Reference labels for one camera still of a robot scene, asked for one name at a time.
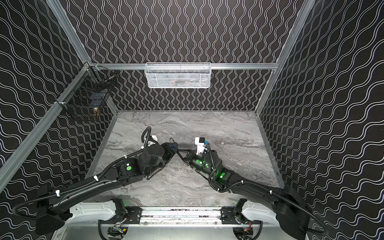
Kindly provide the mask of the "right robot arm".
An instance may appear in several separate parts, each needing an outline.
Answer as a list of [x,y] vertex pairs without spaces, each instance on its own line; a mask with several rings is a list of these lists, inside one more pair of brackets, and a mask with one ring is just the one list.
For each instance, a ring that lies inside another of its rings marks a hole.
[[238,194],[272,210],[281,229],[289,236],[304,240],[307,233],[329,234],[325,223],[313,214],[292,187],[286,185],[281,189],[248,180],[226,168],[213,150],[204,152],[202,156],[194,150],[178,150],[177,155],[203,176],[216,192]]

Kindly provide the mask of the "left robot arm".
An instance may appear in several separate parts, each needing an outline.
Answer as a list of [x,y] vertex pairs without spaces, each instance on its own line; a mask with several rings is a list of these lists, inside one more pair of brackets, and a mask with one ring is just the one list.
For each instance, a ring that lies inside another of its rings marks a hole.
[[13,215],[35,221],[36,234],[48,234],[63,227],[74,216],[70,209],[80,202],[151,179],[169,163],[179,148],[173,139],[159,144],[151,130],[147,127],[142,133],[140,150],[113,161],[99,174],[78,183],[59,188],[41,187],[37,198],[15,205]]

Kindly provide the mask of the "blue padlock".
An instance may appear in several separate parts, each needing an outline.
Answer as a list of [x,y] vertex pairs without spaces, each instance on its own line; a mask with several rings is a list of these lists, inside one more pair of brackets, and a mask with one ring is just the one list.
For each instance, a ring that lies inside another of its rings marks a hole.
[[169,142],[170,142],[171,147],[175,151],[179,148],[179,144],[173,138],[170,138]]

